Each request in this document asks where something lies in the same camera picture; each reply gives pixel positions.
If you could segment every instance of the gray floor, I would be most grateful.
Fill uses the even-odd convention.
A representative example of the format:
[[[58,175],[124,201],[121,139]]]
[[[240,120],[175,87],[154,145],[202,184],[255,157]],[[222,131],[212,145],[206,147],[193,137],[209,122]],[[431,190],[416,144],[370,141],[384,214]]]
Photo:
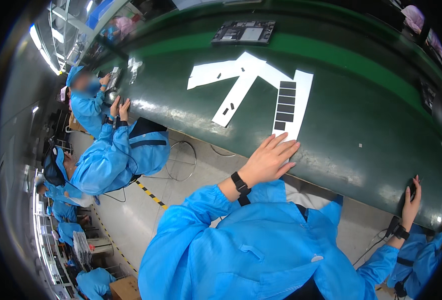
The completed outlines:
[[[76,158],[79,158],[93,142],[88,135],[80,132],[72,133],[70,141],[73,144]],[[239,155],[220,156],[212,150],[209,144],[170,130],[170,144],[173,145],[177,141],[187,141],[195,149],[197,165],[193,175],[183,182],[149,177],[139,179],[140,183],[168,207],[180,204],[185,197],[203,185],[216,184],[224,180],[239,170],[247,161],[247,158]],[[218,148],[217,151],[225,155],[231,154]],[[171,151],[170,159],[178,160],[178,162],[168,161],[167,169],[172,177],[182,180],[193,171],[193,166],[189,163],[194,163],[194,155],[187,145],[176,145]],[[168,174],[164,168],[153,176],[165,178],[168,177]],[[293,178],[286,180],[296,188],[307,184]],[[126,199],[124,203],[101,195],[99,197],[101,205],[92,207],[91,214],[94,216],[93,224],[100,228],[101,234],[109,233],[116,245],[114,256],[109,260],[109,263],[112,265],[122,264],[124,270],[137,277],[135,270],[138,269],[150,240],[156,234],[158,221],[164,214],[164,208],[136,184],[132,184],[124,190],[109,193],[120,201],[124,201],[124,194]],[[386,229],[391,217],[388,213],[345,198],[336,240],[338,247],[351,262],[355,262],[366,251],[377,233]],[[373,251],[374,249],[366,255],[367,259]],[[355,267],[360,266],[363,261],[362,258]],[[377,295],[379,299],[392,299],[383,290],[377,291]]]

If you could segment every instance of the white pants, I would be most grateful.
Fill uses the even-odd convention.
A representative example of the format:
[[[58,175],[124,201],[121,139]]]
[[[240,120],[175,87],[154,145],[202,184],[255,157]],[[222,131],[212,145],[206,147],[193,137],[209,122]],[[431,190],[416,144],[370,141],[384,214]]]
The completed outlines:
[[[332,194],[330,191],[323,191],[321,188],[310,184],[303,185],[299,191],[287,183],[284,183],[284,188],[286,189],[286,201],[292,201],[305,208],[319,210],[334,200],[334,197],[330,195]]]
[[[89,207],[94,203],[94,196],[83,193],[81,198],[70,198],[74,203],[79,204],[81,207]]]

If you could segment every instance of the green table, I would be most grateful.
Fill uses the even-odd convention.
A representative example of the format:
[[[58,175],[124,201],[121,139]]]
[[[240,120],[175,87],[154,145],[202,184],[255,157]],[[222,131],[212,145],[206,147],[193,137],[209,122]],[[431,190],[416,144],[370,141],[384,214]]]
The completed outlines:
[[[316,9],[312,3],[304,5],[305,10]],[[400,34],[393,39],[391,29],[363,16],[352,26],[378,28],[385,44],[319,19],[234,13],[233,8],[223,8],[225,15],[210,15],[210,9],[213,6],[175,11],[123,49],[144,62],[134,84],[129,84],[128,73],[118,85],[119,93],[132,101],[131,114],[249,157],[271,134],[277,89],[258,77],[224,128],[211,119],[237,78],[187,90],[193,66],[235,60],[247,51],[290,77],[296,69],[314,74],[298,136],[301,147],[291,158],[297,165],[290,174],[396,215],[401,214],[406,185],[419,174],[423,194],[415,222],[439,229],[442,135],[421,107],[416,83],[422,77],[442,86],[442,72],[423,52]],[[354,22],[352,12],[325,4],[317,9]],[[269,46],[210,45],[224,21],[253,19],[278,22]],[[409,59],[393,48],[411,49]],[[98,69],[110,71],[113,66],[125,68],[126,62],[113,58]]]

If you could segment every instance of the black rectangular sticker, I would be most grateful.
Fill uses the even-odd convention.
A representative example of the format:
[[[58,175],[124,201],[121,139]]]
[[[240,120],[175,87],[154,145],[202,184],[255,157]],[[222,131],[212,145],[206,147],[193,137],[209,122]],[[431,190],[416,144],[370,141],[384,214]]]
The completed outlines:
[[[280,88],[280,96],[296,96],[296,90],[286,90],[284,88]]]
[[[281,112],[276,113],[276,120],[277,121],[286,121],[286,122],[293,122],[294,115],[291,114],[282,114]]]
[[[294,113],[295,112],[295,106],[294,105],[278,104],[277,111]]]
[[[295,99],[293,97],[279,96],[278,97],[278,102],[279,103],[284,103],[284,104],[294,104],[295,103]]]
[[[281,81],[280,87],[281,88],[296,88],[296,82]]]
[[[274,123],[274,129],[276,129],[276,130],[284,130],[284,126],[286,125],[286,123],[284,123],[284,122],[278,122],[278,121],[276,121],[275,123]]]

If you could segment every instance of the striped hazard tape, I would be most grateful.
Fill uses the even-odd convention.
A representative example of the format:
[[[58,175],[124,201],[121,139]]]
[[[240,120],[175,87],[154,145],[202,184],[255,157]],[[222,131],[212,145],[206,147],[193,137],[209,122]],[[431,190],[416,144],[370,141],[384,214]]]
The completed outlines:
[[[113,244],[114,247],[116,247],[116,249],[119,251],[119,254],[121,254],[121,256],[124,258],[124,260],[128,263],[128,265],[133,268],[133,271],[137,273],[137,270],[133,267],[133,265],[128,261],[128,259],[126,258],[126,256],[124,256],[124,254],[122,254],[121,250],[119,250],[119,247],[116,245],[116,243],[112,240],[111,235],[109,234],[108,230],[106,229],[106,227],[104,226],[104,224],[101,221],[101,218],[98,215],[98,212],[96,211],[96,208],[93,205],[93,209],[94,212],[96,213],[96,216],[98,217],[99,222],[101,223],[101,226],[103,227],[104,231],[106,232],[106,234],[108,235],[111,243]]]
[[[153,195],[153,193],[151,193],[148,189],[146,189],[146,187],[144,185],[142,185],[139,181],[136,180],[136,184],[139,185],[139,187],[141,189],[143,189],[144,192],[146,192],[146,194],[153,198],[154,201],[156,201],[162,208],[164,209],[168,209],[168,206],[165,205],[161,200],[158,199],[158,197],[156,197],[155,195]]]

